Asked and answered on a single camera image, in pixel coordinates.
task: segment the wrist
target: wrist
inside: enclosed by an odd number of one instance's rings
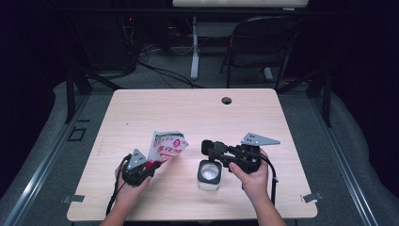
[[[114,205],[112,211],[120,213],[121,215],[124,215],[127,217],[134,206],[135,205],[133,203],[115,202],[115,205]]]
[[[255,197],[254,199],[250,199],[252,202],[252,205],[254,208],[266,206],[266,205],[273,205],[273,203],[270,201],[270,198],[266,194],[265,196],[262,197]]]

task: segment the white table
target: white table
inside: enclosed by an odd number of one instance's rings
[[[222,104],[223,97],[232,103]],[[300,198],[311,191],[273,89],[121,89],[112,97],[75,192],[85,198],[72,202],[69,220],[104,219],[115,168],[134,148],[147,155],[155,130],[178,130],[189,146],[156,170],[128,220],[256,218],[241,182],[228,169],[222,170],[218,191],[201,190],[197,183],[200,160],[207,159],[201,142],[211,139],[235,146],[248,132],[280,141],[263,149],[279,178],[276,207],[282,217],[317,215],[315,204]]]

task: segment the snack bag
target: snack bag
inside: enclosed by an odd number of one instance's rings
[[[150,169],[154,163],[165,163],[170,158],[179,155],[187,146],[184,135],[179,131],[154,131],[146,168]]]

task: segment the forearm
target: forearm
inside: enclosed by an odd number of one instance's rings
[[[127,216],[129,215],[130,209],[131,208],[128,207],[121,207],[115,205],[114,208],[109,212],[109,214],[105,217],[105,219],[100,225],[122,226]]]
[[[270,200],[257,200],[253,203],[259,226],[286,225],[276,207]]]

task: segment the gray carpet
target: gray carpet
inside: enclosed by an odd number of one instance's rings
[[[218,73],[223,56],[214,50],[214,48],[206,49],[205,47],[201,49],[201,55],[204,57],[200,59],[199,80],[195,83],[206,88],[224,88],[226,74]],[[189,77],[191,53],[177,55],[154,51],[149,54],[147,63]],[[254,74],[254,77],[250,79],[263,81],[263,75],[254,71],[234,72],[233,81],[237,82],[240,77],[243,77],[240,74]],[[168,83],[157,73],[138,66],[132,74],[112,81],[128,89],[189,88],[181,82],[165,79]],[[74,194],[112,95],[112,91],[99,82],[90,80],[90,83],[94,91],[78,115],[76,123],[73,124],[76,128],[85,128],[85,135],[81,141],[67,141],[67,137],[64,138],[61,153],[38,196],[27,211],[23,225],[71,225],[66,219],[69,206],[61,201],[64,196]],[[273,85],[234,85],[231,87],[261,89],[272,88]],[[320,121],[317,120],[318,112],[314,111],[311,101],[304,93],[305,87],[306,85],[303,85],[287,94],[281,94],[279,99],[311,191],[321,191],[325,197],[317,203],[319,212],[317,217],[299,219],[298,225],[363,225],[359,211],[334,160],[331,144]],[[65,84],[55,88],[55,93],[55,107],[37,144],[14,183],[0,201],[1,224],[8,219],[9,213],[23,194],[33,173],[43,157],[53,148],[57,135],[62,131],[67,112]],[[332,97],[331,123],[334,134],[343,148],[379,225],[398,225],[399,201],[379,183],[373,168],[368,163],[367,144],[364,137],[344,104],[335,95]],[[295,225],[293,220],[286,222],[288,225]],[[79,222],[75,225],[98,225],[98,222]]]

